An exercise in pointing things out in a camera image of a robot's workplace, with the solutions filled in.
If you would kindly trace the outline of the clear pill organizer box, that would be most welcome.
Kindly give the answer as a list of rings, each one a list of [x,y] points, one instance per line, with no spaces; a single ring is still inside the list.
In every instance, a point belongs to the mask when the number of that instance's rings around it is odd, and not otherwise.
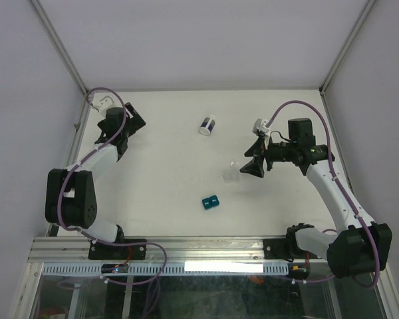
[[[236,161],[232,161],[229,167],[223,170],[222,178],[225,183],[239,183],[239,163]]]

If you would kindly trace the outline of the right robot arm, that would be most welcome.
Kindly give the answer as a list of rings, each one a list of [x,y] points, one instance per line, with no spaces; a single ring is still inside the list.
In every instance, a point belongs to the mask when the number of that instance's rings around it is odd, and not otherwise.
[[[262,178],[274,163],[294,164],[318,191],[336,233],[330,235],[306,223],[293,225],[284,241],[272,246],[274,254],[292,261],[312,253],[326,260],[337,278],[384,270],[392,241],[389,226],[376,223],[361,207],[336,170],[329,145],[316,143],[310,119],[289,120],[288,129],[288,140],[275,143],[267,121],[258,119],[253,127],[257,140],[244,153],[250,162],[240,171]]]

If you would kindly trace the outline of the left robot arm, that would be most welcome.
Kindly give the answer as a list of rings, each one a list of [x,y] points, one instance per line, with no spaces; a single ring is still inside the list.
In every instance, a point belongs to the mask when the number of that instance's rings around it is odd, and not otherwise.
[[[126,250],[122,227],[98,216],[94,182],[116,164],[128,149],[128,138],[146,123],[129,102],[108,107],[99,121],[100,136],[78,162],[52,169],[47,176],[45,219],[69,231],[79,231],[112,258]]]

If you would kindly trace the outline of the white blue pill bottle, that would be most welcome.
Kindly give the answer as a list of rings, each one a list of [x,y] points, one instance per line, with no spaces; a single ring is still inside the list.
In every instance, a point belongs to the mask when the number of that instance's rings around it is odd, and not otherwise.
[[[209,115],[203,119],[198,132],[203,136],[210,136],[214,127],[215,127],[215,116]]]

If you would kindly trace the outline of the teal pill organizer box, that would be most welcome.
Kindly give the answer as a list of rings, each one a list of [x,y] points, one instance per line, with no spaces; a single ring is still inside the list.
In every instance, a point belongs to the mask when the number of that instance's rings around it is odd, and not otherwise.
[[[205,210],[210,210],[220,205],[219,198],[217,195],[211,195],[209,197],[205,197],[201,200],[201,203]]]

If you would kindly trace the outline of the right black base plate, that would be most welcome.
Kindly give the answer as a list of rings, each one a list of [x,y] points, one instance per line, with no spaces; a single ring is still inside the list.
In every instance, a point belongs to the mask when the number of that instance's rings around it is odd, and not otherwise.
[[[264,259],[282,259],[290,263],[295,259],[306,260],[307,253],[315,259],[325,258],[328,247],[319,241],[301,241],[299,245],[295,235],[263,239]]]

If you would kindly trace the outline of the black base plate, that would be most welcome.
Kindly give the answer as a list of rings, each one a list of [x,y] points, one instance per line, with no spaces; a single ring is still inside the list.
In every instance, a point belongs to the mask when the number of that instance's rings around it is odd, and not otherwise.
[[[88,259],[94,261],[143,261],[146,258],[146,239],[124,239],[124,246],[102,243],[90,244]]]
[[[301,241],[299,245],[295,235],[263,239],[264,259],[282,259],[290,263],[295,259],[306,260],[307,253],[315,259],[325,258],[328,247],[319,241]]]

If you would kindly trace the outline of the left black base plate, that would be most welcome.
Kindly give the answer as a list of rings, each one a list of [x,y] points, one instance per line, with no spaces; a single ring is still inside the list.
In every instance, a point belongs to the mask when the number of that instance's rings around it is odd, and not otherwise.
[[[102,243],[90,244],[88,259],[94,261],[143,261],[146,258],[146,239],[124,239],[124,246]]]

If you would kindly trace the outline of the aluminium mounting rail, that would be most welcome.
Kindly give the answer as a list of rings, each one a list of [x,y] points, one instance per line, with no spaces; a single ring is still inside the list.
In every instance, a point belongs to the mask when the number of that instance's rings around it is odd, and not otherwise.
[[[186,261],[229,261],[239,263],[284,262],[264,259],[266,237],[128,237],[146,239],[146,258],[131,263],[183,263]],[[88,259],[90,244],[85,237],[36,237],[29,252],[29,263],[122,263]]]

